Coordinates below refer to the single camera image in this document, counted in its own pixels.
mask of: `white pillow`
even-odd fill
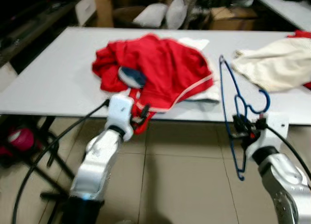
[[[133,22],[142,27],[159,28],[167,9],[167,5],[162,3],[148,5],[147,8],[133,20]]]
[[[187,7],[184,0],[173,0],[166,13],[167,28],[177,30],[184,23],[186,16]]]

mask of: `floor tile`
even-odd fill
[[[11,223],[17,191],[28,168],[23,164],[0,168],[0,223]]]
[[[70,125],[75,123],[79,118],[56,118],[53,124],[50,127],[50,131],[53,132],[56,136],[61,134],[64,130],[66,130]],[[42,118],[39,122],[39,125],[43,123],[44,118]],[[75,139],[81,129],[82,124],[76,126],[70,132],[68,132],[60,141],[59,148],[61,150],[70,150],[73,145],[73,139]]]
[[[76,118],[56,118],[51,126],[51,130],[55,134],[60,134],[68,126],[74,123]],[[79,126],[74,128],[68,135],[66,135],[60,141],[59,154],[63,160],[66,160],[70,149],[73,146],[74,140],[79,132]],[[50,168],[46,167],[47,161],[50,155],[46,154],[39,167],[43,169],[50,177],[57,179],[61,168],[56,161]],[[1,169],[0,172],[0,223],[11,223],[12,210],[15,202],[15,198],[21,182],[28,171],[28,167],[22,163],[14,165],[8,169]],[[42,201],[39,197],[40,193],[45,190],[52,190],[52,187],[46,183],[36,173],[33,173],[29,179],[24,193],[22,195],[17,223],[23,224],[37,224],[42,216],[42,213],[46,207],[47,202]]]
[[[217,124],[216,130],[217,130],[218,142],[221,147],[224,159],[231,159],[232,152],[231,152],[229,137],[228,137],[228,133],[225,128],[225,124]],[[232,124],[230,125],[230,130],[235,132]],[[236,158],[243,159],[243,149],[241,147],[241,141],[240,140],[234,141],[234,147],[235,147]]]
[[[311,126],[291,126],[289,137],[299,155],[311,169]]]
[[[69,156],[69,164],[78,165],[80,156]],[[115,224],[117,221],[132,220],[138,222],[139,199],[141,191],[144,155],[119,154],[110,177],[110,182],[105,196],[105,205],[101,209],[97,223]],[[40,224],[46,224],[54,207],[54,202],[49,202]],[[58,212],[54,224],[61,219]]]
[[[87,120],[83,124],[72,151],[85,151],[87,144],[104,129],[105,120]]]
[[[146,135],[147,131],[139,135],[133,135],[128,142],[122,144],[120,153],[144,155],[146,152]]]
[[[149,155],[222,158],[214,125],[204,123],[151,122],[146,148]]]
[[[139,224],[237,224],[222,159],[147,155]]]
[[[247,164],[243,182],[236,175],[233,160],[225,159],[225,169],[239,224],[277,224],[272,199],[262,185],[257,165],[254,162]]]

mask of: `black cable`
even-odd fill
[[[305,164],[305,162],[302,160],[302,158],[300,157],[300,155],[297,153],[297,151],[294,149],[294,147],[284,138],[280,135],[280,133],[278,133],[276,130],[274,130],[273,128],[269,127],[268,125],[266,125],[266,128],[269,129],[271,132],[273,132],[275,135],[277,135],[278,138],[280,138],[284,144],[291,150],[291,152],[295,155],[295,157],[298,159],[298,161],[300,162],[300,164],[302,165],[303,169],[305,170],[305,172],[307,173],[309,179],[311,180],[311,172],[309,170],[309,168],[307,167],[307,165]]]
[[[19,205],[19,201],[21,198],[21,195],[25,189],[26,183],[30,177],[30,175],[32,174],[32,172],[35,169],[35,166],[40,162],[40,160],[43,158],[43,156],[54,146],[55,143],[57,143],[61,138],[63,138],[69,131],[71,131],[75,126],[79,125],[80,123],[82,123],[83,121],[85,121],[87,118],[91,117],[91,115],[93,115],[95,112],[97,112],[99,109],[101,109],[104,106],[108,106],[109,105],[109,99],[105,100],[105,102],[103,102],[103,104],[101,104],[99,107],[97,107],[96,109],[94,109],[93,111],[91,111],[90,113],[88,113],[86,116],[80,118],[77,122],[73,123],[71,126],[69,126],[65,131],[63,131],[49,146],[47,146],[37,157],[37,159],[34,162],[34,166],[30,167],[20,188],[19,191],[17,193],[17,197],[15,200],[15,204],[14,204],[14,209],[13,209],[13,214],[12,214],[12,224],[16,224],[16,219],[17,219],[17,210],[18,210],[18,205]]]

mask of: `shelf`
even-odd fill
[[[0,67],[2,67],[5,63],[10,61],[14,56],[20,53],[25,47],[30,45],[36,38],[38,38],[41,34],[43,34],[47,29],[49,29],[53,24],[55,24],[59,19],[65,16],[69,11],[73,10],[75,7],[75,3],[69,3],[59,10],[56,10],[53,13],[48,13],[48,10],[38,14],[33,19],[29,20],[13,32],[11,32],[8,37],[16,38],[17,35],[25,34],[25,32],[29,32],[26,36],[24,36],[21,40],[16,41],[15,44],[10,47],[2,50],[0,52]]]

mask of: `box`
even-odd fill
[[[97,11],[97,27],[113,27],[112,1],[95,0]]]
[[[220,7],[210,11],[209,30],[251,31],[258,18],[251,8]]]

